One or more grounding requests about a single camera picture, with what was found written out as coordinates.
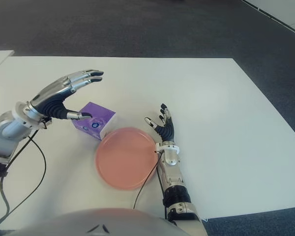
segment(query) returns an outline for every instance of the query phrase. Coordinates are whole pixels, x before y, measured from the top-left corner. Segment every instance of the purple tissue box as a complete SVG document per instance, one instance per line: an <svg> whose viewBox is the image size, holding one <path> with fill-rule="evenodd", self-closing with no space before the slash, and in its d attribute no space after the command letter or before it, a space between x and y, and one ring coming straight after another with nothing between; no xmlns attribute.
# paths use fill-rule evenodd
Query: purple tissue box
<svg viewBox="0 0 295 236"><path fill-rule="evenodd" d="M92 102L89 102L80 112L90 113L93 117L84 120L73 120L72 123L77 129L99 140L102 140L111 131L116 115L115 112Z"/></svg>

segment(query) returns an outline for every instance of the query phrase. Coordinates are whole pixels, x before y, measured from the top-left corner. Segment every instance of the gray carpet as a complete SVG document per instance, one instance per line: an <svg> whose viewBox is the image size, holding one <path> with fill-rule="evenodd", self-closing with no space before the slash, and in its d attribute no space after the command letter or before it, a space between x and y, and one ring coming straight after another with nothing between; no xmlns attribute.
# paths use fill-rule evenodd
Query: gray carpet
<svg viewBox="0 0 295 236"><path fill-rule="evenodd" d="M6 49L17 56L234 58L295 131L295 34L240 0L0 0ZM205 226L210 236L295 236L295 208Z"/></svg>

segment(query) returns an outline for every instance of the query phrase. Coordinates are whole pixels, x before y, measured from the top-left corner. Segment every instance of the logo on tissue box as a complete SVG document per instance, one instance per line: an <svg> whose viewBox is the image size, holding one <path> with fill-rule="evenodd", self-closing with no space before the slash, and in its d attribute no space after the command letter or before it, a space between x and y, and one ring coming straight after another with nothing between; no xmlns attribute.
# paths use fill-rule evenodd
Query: logo on tissue box
<svg viewBox="0 0 295 236"><path fill-rule="evenodd" d="M99 123L93 123L93 124L92 124L92 127L93 127L93 128L97 128L98 126L99 126Z"/></svg>

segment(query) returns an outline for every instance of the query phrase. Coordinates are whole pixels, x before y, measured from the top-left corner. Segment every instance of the robotic hand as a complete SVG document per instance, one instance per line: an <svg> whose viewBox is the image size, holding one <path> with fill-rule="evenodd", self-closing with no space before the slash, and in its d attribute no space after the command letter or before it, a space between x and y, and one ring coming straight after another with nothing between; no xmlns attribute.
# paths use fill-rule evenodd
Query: robotic hand
<svg viewBox="0 0 295 236"><path fill-rule="evenodd" d="M146 117L145 121L161 136L163 142L174 142L174 125L172 122L172 116L165 104L161 105L161 113L159 116L162 120L164 126L160 126L152 121L150 118Z"/></svg>
<svg viewBox="0 0 295 236"><path fill-rule="evenodd" d="M102 80L104 72L98 70L79 71L54 81L45 87L29 102L38 113L46 117L59 119L85 119L91 118L89 113L78 113L68 110L63 101L74 94L78 89L93 82Z"/></svg>
<svg viewBox="0 0 295 236"><path fill-rule="evenodd" d="M51 118L85 119L89 113L78 113L65 108L63 101L78 89L102 80L104 72L98 70L79 71L59 78L30 102L18 102L12 111L0 116L0 177L9 163L17 145L31 131L46 129Z"/></svg>
<svg viewBox="0 0 295 236"><path fill-rule="evenodd" d="M179 147L174 143L172 116L165 104L161 105L161 113L159 117L164 126L150 118L145 118L145 121L163 141L162 146L157 146L157 152L161 155L157 168L162 171L163 205L167 209L167 219L190 235L207 236L180 172Z"/></svg>

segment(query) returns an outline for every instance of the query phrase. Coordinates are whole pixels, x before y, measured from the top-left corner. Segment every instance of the black cable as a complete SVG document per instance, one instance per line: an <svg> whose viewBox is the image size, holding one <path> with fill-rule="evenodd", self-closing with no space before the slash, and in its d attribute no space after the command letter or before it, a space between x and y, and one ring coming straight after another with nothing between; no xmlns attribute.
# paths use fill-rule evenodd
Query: black cable
<svg viewBox="0 0 295 236"><path fill-rule="evenodd" d="M163 197L164 197L165 196L164 188L163 188L163 185L162 185L161 177L160 177L159 172L158 172L158 168L156 168L156 172L157 172L158 182L159 182L159 185L161 186L162 194L163 194ZM164 218L165 218L165 220L167 220L166 206L164 206Z"/></svg>
<svg viewBox="0 0 295 236"><path fill-rule="evenodd" d="M43 173L43 176L42 176L42 178L41 178L41 180L40 180L40 182L39 182L39 184L34 188L34 190L33 191L31 191L31 193L30 194L28 194L28 196L26 197L26 198L24 198L16 207L14 207L12 210L11 210L11 212L9 212L9 213L6 213L2 218L0 218L0 224L12 213L12 212L14 212L23 202L25 202L38 188L39 188L39 186L41 185L41 183L43 182L43 180L44 180L44 177L45 177L45 174L46 174L46 170L47 170L47 163L46 163L46 157L45 157L45 155L44 155L44 153L43 153L43 151L41 150L41 148L39 147L39 145L33 140L33 137L34 137L34 134L29 138L29 141L32 141L35 145L36 145L36 147L39 149L39 151L40 151L40 153L42 154L42 156L43 156L43 159L44 159L44 173Z"/></svg>
<svg viewBox="0 0 295 236"><path fill-rule="evenodd" d="M3 191L3 179L6 176L6 172L7 170L10 168L10 166L12 165L12 163L15 161L15 159L21 154L21 152L27 147L27 145L30 143L30 141L35 137L35 135L37 134L38 130L36 130L33 135L31 137L29 137L29 140L23 145L23 147L15 154L15 156L11 159L11 161L9 162L9 164L5 167L4 172L5 174L1 177L0 179L0 193L2 196L2 199L4 201L5 207L6 207L6 212L5 215L8 215L10 212L10 205L9 202L5 196L5 193Z"/></svg>
<svg viewBox="0 0 295 236"><path fill-rule="evenodd" d="M136 201L134 202L133 209L135 209L135 207L136 207L138 197L139 197L139 195L140 195L140 193L141 193L141 191L142 191L142 189L143 189L145 183L147 182L149 176L150 176L150 175L152 174L152 172L154 171L154 169L155 169L155 167L157 166L157 164L158 164L158 162L159 162L160 159L161 159L161 156L159 156L159 158L158 158L156 164L154 165L154 167L153 167L152 170L150 171L149 175L147 176L146 180L144 181L143 185L141 186L140 191L138 192L138 195L137 195L137 197L136 197Z"/></svg>
<svg viewBox="0 0 295 236"><path fill-rule="evenodd" d="M15 159L18 157L18 155L21 154L21 152L24 150L24 148L26 148L26 146L30 143L30 141L35 137L35 135L37 134L38 130L36 130L32 136L29 137L29 140L23 145L23 147L18 151L17 154L15 154L15 156L11 159L11 161L9 162L9 164L6 166L5 171L7 171L10 166L12 165L12 163L15 161Z"/></svg>

